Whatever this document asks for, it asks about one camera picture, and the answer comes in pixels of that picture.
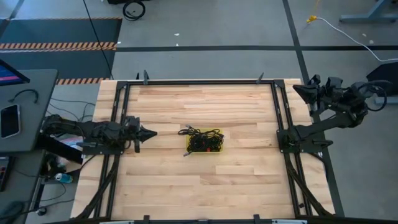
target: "black floor mat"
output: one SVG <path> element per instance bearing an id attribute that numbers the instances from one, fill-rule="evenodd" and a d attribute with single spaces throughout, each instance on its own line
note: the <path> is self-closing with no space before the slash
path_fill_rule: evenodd
<path id="1" fill-rule="evenodd" d="M 121 21 L 93 19 L 111 67 Z M 59 84 L 96 83 L 110 78 L 88 19 L 11 20 L 0 38 L 0 58 L 19 70 L 57 69 Z"/>

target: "gray floor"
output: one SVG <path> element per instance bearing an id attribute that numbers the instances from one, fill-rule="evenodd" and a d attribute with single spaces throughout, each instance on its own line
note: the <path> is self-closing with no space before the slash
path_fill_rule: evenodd
<path id="1" fill-rule="evenodd" d="M 122 5 L 112 6 L 100 0 L 86 0 L 92 17 L 121 17 Z M 0 17 L 11 13 L 16 0 L 2 0 Z M 139 21 L 123 21 L 118 47 L 167 47 L 199 45 L 289 45 L 293 44 L 285 11 L 280 0 L 151 0 L 145 2 L 147 14 Z M 354 45 L 322 21 L 309 26 L 305 20 L 314 13 L 315 0 L 289 0 L 300 44 Z M 398 45 L 395 24 L 339 24 L 340 14 L 365 13 L 373 0 L 323 0 L 317 15 L 352 35 L 374 45 Z M 87 17 L 81 0 L 25 0 L 17 18 Z M 380 58 L 398 57 L 397 51 L 376 52 Z M 341 77 L 345 85 L 366 80 L 380 63 L 369 52 L 304 52 L 310 76 L 320 74 Z M 151 78 L 300 78 L 295 52 L 196 51 L 196 52 L 118 52 L 113 74 L 117 79 L 135 78 L 146 69 Z M 54 97 L 94 102 L 98 85 L 57 86 Z M 54 102 L 55 106 L 77 116 L 83 104 Z M 398 176 L 395 147 L 398 118 L 396 106 L 370 113 L 354 129 L 334 129 L 326 138 L 334 140 L 330 148 L 333 168 L 347 217 L 398 220 Z M 59 111 L 68 118 L 71 115 Z M 74 185 L 60 200 L 74 196 Z M 46 188 L 45 198 L 54 197 L 60 187 Z M 49 208 L 44 217 L 29 215 L 28 223 L 66 220 L 71 204 Z"/>

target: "cable bundle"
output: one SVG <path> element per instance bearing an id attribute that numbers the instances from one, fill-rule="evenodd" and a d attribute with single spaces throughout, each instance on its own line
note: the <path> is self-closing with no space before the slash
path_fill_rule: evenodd
<path id="1" fill-rule="evenodd" d="M 178 135 L 189 135 L 187 156 L 193 152 L 220 152 L 221 145 L 224 142 L 224 135 L 220 133 L 219 129 L 201 132 L 200 129 L 195 129 L 187 125 L 188 129 L 182 129 Z"/>

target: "wheel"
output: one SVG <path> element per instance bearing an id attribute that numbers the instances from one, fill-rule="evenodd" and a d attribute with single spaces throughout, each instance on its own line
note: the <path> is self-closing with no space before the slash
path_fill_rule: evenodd
<path id="1" fill-rule="evenodd" d="M 47 213 L 47 208 L 40 208 L 39 210 L 36 211 L 38 216 L 43 216 Z"/>

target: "wooden tabletop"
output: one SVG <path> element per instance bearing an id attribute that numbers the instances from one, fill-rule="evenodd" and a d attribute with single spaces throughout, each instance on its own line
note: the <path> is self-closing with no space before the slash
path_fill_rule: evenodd
<path id="1" fill-rule="evenodd" d="M 295 124 L 310 124 L 308 107 L 292 88 L 300 83 L 285 80 L 290 110 Z M 115 89 L 116 81 L 102 81 L 94 121 L 110 120 Z M 132 147 L 121 156 L 113 220 L 294 217 L 270 85 L 133 86 L 127 115 L 140 117 L 158 135 L 141 144 L 141 153 Z M 185 136 L 177 132 L 186 124 L 222 129 L 223 152 L 183 157 Z M 301 157 L 308 188 L 334 213 L 323 164 L 308 154 Z M 82 170 L 72 217 L 97 191 L 102 162 L 96 156 Z M 102 215 L 107 199 L 105 193 Z"/>

